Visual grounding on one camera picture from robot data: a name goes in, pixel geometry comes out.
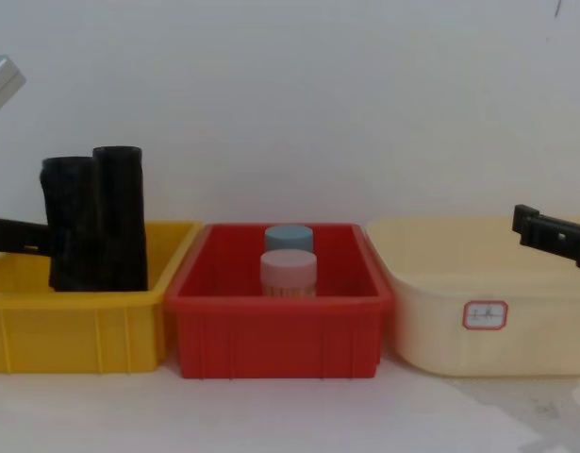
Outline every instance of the blue jar lid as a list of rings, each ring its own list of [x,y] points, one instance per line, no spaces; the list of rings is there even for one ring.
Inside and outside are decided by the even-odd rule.
[[[313,252],[312,229],[304,225],[278,225],[267,228],[264,233],[264,248],[267,252],[293,248]]]

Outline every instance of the plastic bin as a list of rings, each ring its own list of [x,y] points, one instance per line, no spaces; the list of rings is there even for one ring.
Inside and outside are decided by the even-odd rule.
[[[317,296],[261,295],[268,225],[207,226],[166,296],[184,378],[371,378],[388,283],[359,226],[309,225]]]
[[[165,356],[161,301],[200,230],[146,226],[148,292],[54,293],[49,259],[0,255],[0,372],[136,373]]]
[[[521,246],[511,218],[390,219],[366,230],[389,271],[406,361],[460,377],[580,375],[580,269]]]

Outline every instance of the jar lid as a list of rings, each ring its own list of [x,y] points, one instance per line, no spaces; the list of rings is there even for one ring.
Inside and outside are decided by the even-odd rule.
[[[317,257],[304,250],[272,250],[260,257],[260,281],[272,288],[304,288],[317,282]]]
[[[264,233],[264,248],[266,251],[293,248],[312,252],[312,229],[304,225],[271,226]]]

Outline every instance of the black cylindrical object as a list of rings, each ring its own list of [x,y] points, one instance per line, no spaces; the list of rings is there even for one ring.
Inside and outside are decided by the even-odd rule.
[[[147,290],[141,154],[135,146],[92,150],[103,210],[106,279],[112,291]]]
[[[41,185],[51,236],[50,286],[62,292],[105,291],[94,160],[46,159]]]

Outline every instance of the cream plastic tub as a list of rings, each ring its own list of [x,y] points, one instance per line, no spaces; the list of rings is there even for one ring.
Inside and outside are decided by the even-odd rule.
[[[366,230],[389,271],[406,361],[461,377],[580,375],[580,269],[521,246],[511,218],[402,218]]]

